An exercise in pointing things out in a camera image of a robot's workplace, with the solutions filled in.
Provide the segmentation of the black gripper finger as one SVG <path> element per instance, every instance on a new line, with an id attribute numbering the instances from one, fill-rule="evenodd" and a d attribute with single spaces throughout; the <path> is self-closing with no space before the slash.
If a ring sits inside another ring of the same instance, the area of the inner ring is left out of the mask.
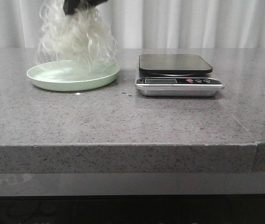
<path id="1" fill-rule="evenodd" d="M 105 3 L 107 1 L 108 0 L 87 0 L 88 5 L 90 5 L 90 6 L 97 6 L 97 5 Z"/>
<path id="2" fill-rule="evenodd" d="M 73 15 L 79 5 L 79 0 L 64 0 L 63 11 L 65 15 Z"/>

